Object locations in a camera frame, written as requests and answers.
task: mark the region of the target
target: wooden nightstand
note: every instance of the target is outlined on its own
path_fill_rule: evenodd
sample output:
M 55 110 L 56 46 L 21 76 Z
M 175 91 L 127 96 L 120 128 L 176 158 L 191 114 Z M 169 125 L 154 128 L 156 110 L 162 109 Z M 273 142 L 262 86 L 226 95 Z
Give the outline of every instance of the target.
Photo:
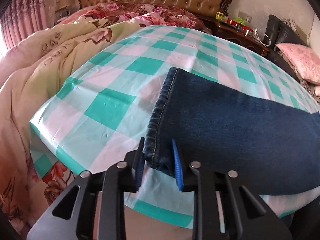
M 241 32 L 237 31 L 235 28 L 230 27 L 227 24 L 219 23 L 217 20 L 212 19 L 201 20 L 203 20 L 205 26 L 212 30 L 212 35 L 214 36 L 239 44 L 240 46 L 252 50 L 253 52 L 263 57 L 267 56 L 270 52 L 270 50 L 261 43 L 255 41 L 251 37 L 244 36 Z

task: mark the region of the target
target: jeans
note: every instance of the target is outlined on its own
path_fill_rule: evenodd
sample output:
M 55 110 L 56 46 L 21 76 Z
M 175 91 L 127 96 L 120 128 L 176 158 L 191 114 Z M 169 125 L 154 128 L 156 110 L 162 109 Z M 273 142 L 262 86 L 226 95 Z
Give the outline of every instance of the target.
M 144 157 L 174 176 L 174 138 L 186 165 L 235 170 L 258 194 L 320 185 L 320 114 L 248 96 L 171 68 L 148 125 Z

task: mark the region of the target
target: checkered bedsheet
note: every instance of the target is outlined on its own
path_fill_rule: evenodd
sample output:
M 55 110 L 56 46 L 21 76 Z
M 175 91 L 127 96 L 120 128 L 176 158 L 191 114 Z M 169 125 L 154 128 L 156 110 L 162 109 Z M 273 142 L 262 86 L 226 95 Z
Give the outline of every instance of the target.
M 196 30 L 150 26 L 90 59 L 30 121 L 31 155 L 42 177 L 59 159 L 75 173 L 100 172 L 123 160 L 145 136 L 170 67 L 221 83 L 250 96 L 315 113 L 319 105 L 287 73 L 263 57 Z M 263 196 L 279 216 L 320 195 Z M 175 180 L 146 168 L 125 204 L 157 219 L 192 227 L 193 195 Z

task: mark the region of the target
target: white wall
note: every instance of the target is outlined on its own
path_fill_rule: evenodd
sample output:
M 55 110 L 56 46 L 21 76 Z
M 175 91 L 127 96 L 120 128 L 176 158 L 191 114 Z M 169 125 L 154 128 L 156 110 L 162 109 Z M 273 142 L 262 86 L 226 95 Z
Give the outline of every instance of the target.
M 311 32 L 314 18 L 314 11 L 307 0 L 233 0 L 229 15 L 237 16 L 239 10 L 252 16 L 252 24 L 263 30 L 270 14 L 280 19 L 293 18 L 306 35 Z
M 315 15 L 311 34 L 309 37 L 309 46 L 320 57 L 320 21 Z

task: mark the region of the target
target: wall socket plate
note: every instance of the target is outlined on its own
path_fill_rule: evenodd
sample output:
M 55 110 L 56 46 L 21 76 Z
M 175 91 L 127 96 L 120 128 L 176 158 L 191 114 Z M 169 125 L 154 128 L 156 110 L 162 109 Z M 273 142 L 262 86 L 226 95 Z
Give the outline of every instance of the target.
M 242 18 L 242 19 L 244 19 L 244 20 L 246 20 L 247 22 L 251 22 L 251 20 L 252 20 L 252 16 L 250 16 L 250 15 L 248 15 L 248 14 L 246 14 L 246 13 L 244 13 L 244 12 L 242 12 L 242 11 L 239 11 L 239 13 L 238 13 L 238 17 L 240 17 L 240 18 Z

